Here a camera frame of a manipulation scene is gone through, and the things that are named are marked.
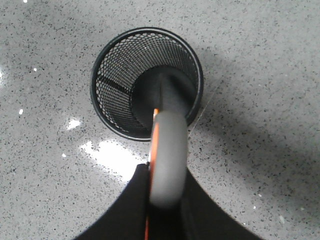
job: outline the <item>speckled countertop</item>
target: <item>speckled countertop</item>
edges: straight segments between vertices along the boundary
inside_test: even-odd
[[[0,239],[71,240],[148,159],[89,93],[102,47],[141,26],[182,36],[202,63],[188,166],[204,190],[267,240],[319,239],[319,12],[316,0],[2,0]]]

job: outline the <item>metal mesh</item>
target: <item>metal mesh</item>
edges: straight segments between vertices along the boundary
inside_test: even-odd
[[[109,127],[133,138],[150,137],[150,130],[132,113],[131,96],[136,79],[160,66],[181,70],[198,86],[200,76],[192,54],[179,39],[163,32],[128,34],[105,53],[93,81],[98,107]]]

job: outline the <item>black object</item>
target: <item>black object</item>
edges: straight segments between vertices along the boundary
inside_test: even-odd
[[[94,63],[90,85],[101,120],[137,141],[150,140],[154,108],[178,111],[192,123],[202,92],[195,52],[179,36],[154,27],[127,31],[108,43]]]
[[[261,240],[227,215],[187,171],[179,206],[148,206],[148,165],[139,164],[116,202],[75,240],[144,240],[147,212],[150,240]]]

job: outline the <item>black mesh cup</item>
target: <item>black mesh cup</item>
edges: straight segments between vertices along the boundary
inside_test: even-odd
[[[137,141],[151,137],[154,108],[195,119],[203,73],[192,48],[176,34],[154,27],[127,31],[97,57],[90,85],[101,120],[117,134]]]

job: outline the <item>black fabric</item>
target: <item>black fabric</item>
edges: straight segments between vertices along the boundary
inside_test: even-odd
[[[139,164],[115,203],[75,240],[143,240],[148,192],[148,166]]]
[[[212,201],[189,170],[180,207],[188,240],[260,240]]]
[[[148,207],[148,165],[140,164],[116,202],[75,240],[260,240],[227,215],[187,171],[180,204],[171,211]]]

